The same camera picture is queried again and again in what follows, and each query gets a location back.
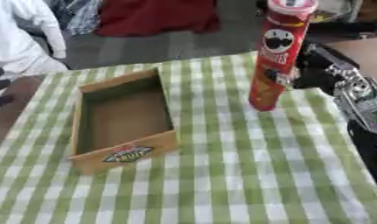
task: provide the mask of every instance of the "crate label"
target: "crate label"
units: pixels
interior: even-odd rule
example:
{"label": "crate label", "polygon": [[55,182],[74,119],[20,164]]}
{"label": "crate label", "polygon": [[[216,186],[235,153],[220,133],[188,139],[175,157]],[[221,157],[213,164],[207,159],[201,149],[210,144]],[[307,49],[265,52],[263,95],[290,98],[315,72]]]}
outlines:
{"label": "crate label", "polygon": [[151,147],[142,147],[142,146],[124,146],[121,149],[118,149],[116,152],[107,156],[102,160],[106,163],[130,163],[135,162],[139,158],[142,158],[149,154],[153,148]]}

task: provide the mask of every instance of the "wooden tray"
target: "wooden tray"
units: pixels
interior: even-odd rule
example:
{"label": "wooden tray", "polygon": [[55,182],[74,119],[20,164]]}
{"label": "wooden tray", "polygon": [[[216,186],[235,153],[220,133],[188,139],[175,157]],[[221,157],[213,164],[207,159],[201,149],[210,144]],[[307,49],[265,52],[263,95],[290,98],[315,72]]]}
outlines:
{"label": "wooden tray", "polygon": [[176,148],[176,131],[156,69],[80,87],[71,159],[83,174]]}

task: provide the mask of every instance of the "pringles can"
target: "pringles can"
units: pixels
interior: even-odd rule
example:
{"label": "pringles can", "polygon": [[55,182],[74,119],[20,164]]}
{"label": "pringles can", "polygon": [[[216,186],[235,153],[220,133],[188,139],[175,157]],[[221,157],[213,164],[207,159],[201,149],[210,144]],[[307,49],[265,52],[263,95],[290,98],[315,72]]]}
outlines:
{"label": "pringles can", "polygon": [[276,106],[284,86],[276,76],[290,75],[318,0],[268,0],[249,102],[258,110]]}

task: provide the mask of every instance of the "red can lid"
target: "red can lid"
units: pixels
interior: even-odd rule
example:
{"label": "red can lid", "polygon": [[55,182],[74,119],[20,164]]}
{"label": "red can lid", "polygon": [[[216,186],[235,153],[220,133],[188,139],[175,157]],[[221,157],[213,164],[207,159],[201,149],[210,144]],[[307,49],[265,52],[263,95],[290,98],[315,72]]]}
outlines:
{"label": "red can lid", "polygon": [[318,7],[318,0],[268,0],[269,8],[281,14],[309,16]]}

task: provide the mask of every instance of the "table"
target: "table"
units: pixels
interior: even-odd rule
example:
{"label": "table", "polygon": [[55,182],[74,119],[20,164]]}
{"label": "table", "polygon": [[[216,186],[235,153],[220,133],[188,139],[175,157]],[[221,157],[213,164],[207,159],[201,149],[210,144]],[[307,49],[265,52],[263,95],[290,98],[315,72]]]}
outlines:
{"label": "table", "polygon": [[289,91],[258,113],[254,56],[156,64],[179,151],[94,176],[67,161],[76,86],[154,65],[47,76],[0,146],[0,223],[377,223],[332,99]]}
{"label": "table", "polygon": [[[377,38],[337,42],[329,46],[358,61],[361,65],[361,72],[365,76],[377,79]],[[9,93],[14,93],[17,100],[0,111],[0,143],[36,92],[41,81],[42,78],[39,77],[22,78],[10,87]]]}

